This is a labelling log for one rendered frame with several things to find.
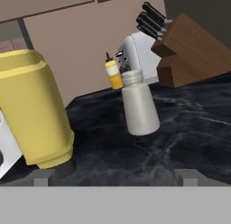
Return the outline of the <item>large yellow canister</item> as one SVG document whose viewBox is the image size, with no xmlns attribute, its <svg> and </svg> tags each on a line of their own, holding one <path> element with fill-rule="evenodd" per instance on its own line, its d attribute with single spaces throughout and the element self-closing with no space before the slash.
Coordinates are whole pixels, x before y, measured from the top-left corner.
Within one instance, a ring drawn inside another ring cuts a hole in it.
<svg viewBox="0 0 231 224">
<path fill-rule="evenodd" d="M 47 169 L 70 160 L 75 135 L 51 68 L 37 51 L 0 53 L 0 109 L 27 164 Z"/>
</svg>

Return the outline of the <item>white box-shaped object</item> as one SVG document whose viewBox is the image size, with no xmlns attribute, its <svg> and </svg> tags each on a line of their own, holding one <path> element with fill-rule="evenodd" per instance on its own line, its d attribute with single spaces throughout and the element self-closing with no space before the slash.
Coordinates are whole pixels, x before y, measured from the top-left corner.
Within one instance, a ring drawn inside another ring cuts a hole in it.
<svg viewBox="0 0 231 224">
<path fill-rule="evenodd" d="M 14 164 L 22 157 L 23 154 L 1 110 L 0 153 L 3 156 L 3 162 L 0 164 L 0 179 L 2 179 L 7 174 L 7 172 L 14 166 Z"/>
</svg>

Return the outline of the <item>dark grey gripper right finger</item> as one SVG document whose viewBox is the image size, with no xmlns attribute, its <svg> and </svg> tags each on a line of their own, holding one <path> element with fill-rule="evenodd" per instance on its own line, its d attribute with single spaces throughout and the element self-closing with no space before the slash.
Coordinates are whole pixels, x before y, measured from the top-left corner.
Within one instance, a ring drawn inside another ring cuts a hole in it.
<svg viewBox="0 0 231 224">
<path fill-rule="evenodd" d="M 178 186 L 227 186 L 227 183 L 210 179 L 195 169 L 175 169 L 174 177 Z"/>
</svg>

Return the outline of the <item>white shaker bottle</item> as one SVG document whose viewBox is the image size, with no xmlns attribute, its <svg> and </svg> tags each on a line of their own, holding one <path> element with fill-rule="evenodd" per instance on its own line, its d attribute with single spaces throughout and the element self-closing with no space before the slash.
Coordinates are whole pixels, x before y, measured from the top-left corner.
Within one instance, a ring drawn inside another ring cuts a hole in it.
<svg viewBox="0 0 231 224">
<path fill-rule="evenodd" d="M 124 87 L 122 97 L 125 120 L 131 135 L 149 135 L 160 127 L 160 120 L 149 85 L 141 70 L 130 70 L 122 74 Z"/>
</svg>

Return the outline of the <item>white toaster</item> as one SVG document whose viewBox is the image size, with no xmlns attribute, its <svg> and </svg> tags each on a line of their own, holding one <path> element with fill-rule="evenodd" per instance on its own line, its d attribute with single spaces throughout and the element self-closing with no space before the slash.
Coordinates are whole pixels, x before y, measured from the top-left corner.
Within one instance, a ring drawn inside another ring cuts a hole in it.
<svg viewBox="0 0 231 224">
<path fill-rule="evenodd" d="M 122 41 L 116 57 L 131 70 L 142 70 L 148 84 L 159 81 L 157 66 L 161 58 L 151 51 L 155 40 L 142 32 L 131 33 Z"/>
</svg>

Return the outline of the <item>pale brown cabinet door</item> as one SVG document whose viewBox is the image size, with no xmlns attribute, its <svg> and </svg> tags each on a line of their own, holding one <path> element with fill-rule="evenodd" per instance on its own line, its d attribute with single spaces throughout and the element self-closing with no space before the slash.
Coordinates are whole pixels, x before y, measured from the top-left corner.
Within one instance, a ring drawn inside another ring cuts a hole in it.
<svg viewBox="0 0 231 224">
<path fill-rule="evenodd" d="M 65 104 L 109 87 L 106 55 L 114 55 L 122 40 L 136 31 L 135 19 L 145 1 L 165 12 L 164 0 L 93 1 L 24 20 L 32 45 L 50 65 Z"/>
</svg>

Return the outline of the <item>black-handled knife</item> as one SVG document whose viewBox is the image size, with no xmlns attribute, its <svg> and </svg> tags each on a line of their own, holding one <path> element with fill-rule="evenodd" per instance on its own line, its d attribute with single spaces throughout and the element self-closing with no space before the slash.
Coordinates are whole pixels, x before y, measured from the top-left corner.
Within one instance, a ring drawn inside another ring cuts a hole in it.
<svg viewBox="0 0 231 224">
<path fill-rule="evenodd" d="M 137 28 L 140 29 L 141 31 L 153 33 L 154 35 L 159 37 L 163 36 L 163 31 L 160 28 L 156 26 L 151 26 L 144 19 L 137 18 L 136 22 L 138 23 Z"/>
<path fill-rule="evenodd" d="M 146 11 L 148 14 L 151 14 L 155 19 L 159 22 L 167 24 L 172 23 L 171 19 L 167 19 L 162 13 L 160 13 L 157 9 L 155 9 L 149 2 L 144 2 L 142 5 L 142 9 Z"/>
<path fill-rule="evenodd" d="M 154 27 L 156 30 L 158 30 L 160 32 L 166 32 L 166 29 L 164 28 L 164 26 L 161 23 L 156 22 L 146 12 L 140 12 L 139 15 L 138 15 L 138 17 L 144 19 L 149 25 L 151 25 L 152 27 Z"/>
<path fill-rule="evenodd" d="M 138 24 L 136 28 L 139 29 L 141 32 L 153 37 L 155 40 L 162 40 L 163 33 L 156 31 L 154 28 L 148 25 Z"/>
</svg>

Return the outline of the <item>yellow condiment bottle dark tip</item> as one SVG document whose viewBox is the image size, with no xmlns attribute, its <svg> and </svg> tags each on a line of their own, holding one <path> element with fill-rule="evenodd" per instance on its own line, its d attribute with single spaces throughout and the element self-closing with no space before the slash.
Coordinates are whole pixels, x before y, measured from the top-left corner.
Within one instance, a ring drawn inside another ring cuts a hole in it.
<svg viewBox="0 0 231 224">
<path fill-rule="evenodd" d="M 123 87 L 123 81 L 118 64 L 108 52 L 106 53 L 105 69 L 112 89 L 121 89 Z"/>
</svg>

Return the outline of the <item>wooden knife block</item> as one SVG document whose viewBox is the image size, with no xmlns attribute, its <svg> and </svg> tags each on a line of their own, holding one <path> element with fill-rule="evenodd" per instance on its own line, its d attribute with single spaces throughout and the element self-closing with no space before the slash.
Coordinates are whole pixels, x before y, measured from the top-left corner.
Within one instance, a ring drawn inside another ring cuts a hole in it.
<svg viewBox="0 0 231 224">
<path fill-rule="evenodd" d="M 231 72 L 231 51 L 186 14 L 167 25 L 152 51 L 161 60 L 159 82 L 177 88 Z"/>
</svg>

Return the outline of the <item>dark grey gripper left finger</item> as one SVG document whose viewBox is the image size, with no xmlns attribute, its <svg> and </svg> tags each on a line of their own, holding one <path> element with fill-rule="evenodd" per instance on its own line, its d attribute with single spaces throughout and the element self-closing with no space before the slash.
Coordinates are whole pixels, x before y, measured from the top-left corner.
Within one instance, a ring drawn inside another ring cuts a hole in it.
<svg viewBox="0 0 231 224">
<path fill-rule="evenodd" d="M 60 164 L 50 169 L 38 169 L 12 182 L 2 183 L 2 186 L 53 186 L 61 178 L 75 172 L 72 161 Z"/>
</svg>

